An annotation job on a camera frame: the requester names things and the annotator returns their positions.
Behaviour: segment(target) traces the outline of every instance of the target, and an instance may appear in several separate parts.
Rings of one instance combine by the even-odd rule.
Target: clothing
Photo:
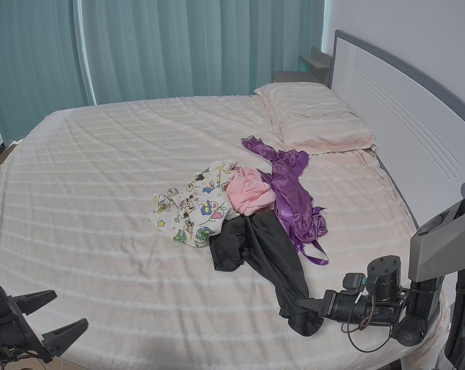
[[[232,208],[243,215],[251,215],[275,201],[275,192],[262,181],[260,173],[248,166],[236,167],[226,187]]]
[[[296,251],[301,251],[310,262],[328,264],[328,260],[305,253],[305,244],[311,243],[325,255],[316,239],[327,232],[325,219],[320,215],[323,209],[311,206],[312,198],[299,182],[299,176],[308,165],[308,154],[295,150],[276,152],[254,136],[242,139],[242,144],[247,150],[272,163],[272,174],[262,171],[260,174],[275,192],[275,216],[289,235]]]
[[[272,282],[279,315],[303,336],[313,335],[323,319],[318,312],[297,304],[310,302],[301,261],[274,212],[244,216],[224,222],[221,234],[210,238],[214,268],[234,271],[246,261]]]
[[[169,188],[166,194],[155,194],[158,208],[149,214],[150,220],[174,241],[205,246],[212,234],[221,232],[224,219],[239,215],[224,192],[235,167],[236,162],[215,161],[183,191]]]

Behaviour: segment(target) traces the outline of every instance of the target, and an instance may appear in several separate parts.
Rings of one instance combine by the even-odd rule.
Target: pillowcase
[[[288,150],[320,154],[376,147],[371,130],[323,84],[270,83],[255,93]]]

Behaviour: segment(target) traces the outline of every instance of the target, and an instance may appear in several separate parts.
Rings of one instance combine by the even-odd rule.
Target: white headboard
[[[465,103],[389,53],[335,32],[329,88],[372,130],[418,225],[465,195]]]

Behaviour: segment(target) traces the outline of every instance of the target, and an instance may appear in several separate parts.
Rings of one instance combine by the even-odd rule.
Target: purple strap
[[[275,192],[275,216],[289,235],[296,251],[301,252],[312,263],[328,264],[328,260],[305,253],[305,244],[313,244],[327,256],[317,241],[318,237],[327,232],[325,219],[320,215],[322,208],[311,206],[312,198],[299,182],[299,176],[308,165],[309,155],[295,150],[276,152],[253,136],[242,139],[242,144],[272,163],[272,174],[259,172],[262,180]]]

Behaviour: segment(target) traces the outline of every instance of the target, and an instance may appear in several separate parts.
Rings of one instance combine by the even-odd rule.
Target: mattress
[[[395,340],[361,354],[325,320],[303,337],[279,316],[273,285],[247,264],[215,271],[208,247],[165,237],[149,220],[154,193],[184,187],[214,160],[263,171],[245,150],[254,134],[275,149],[260,96],[191,97],[55,112],[0,167],[0,284],[8,294],[54,289],[58,298],[27,317],[37,333],[87,318],[89,329],[63,355],[88,368],[373,369],[401,358]],[[402,199],[371,151],[311,155],[300,181],[326,207],[319,242],[327,266],[301,258],[310,295],[342,289],[383,255],[402,259],[406,279],[415,231]],[[442,347],[448,302],[418,363]],[[362,349],[387,328],[354,333]]]

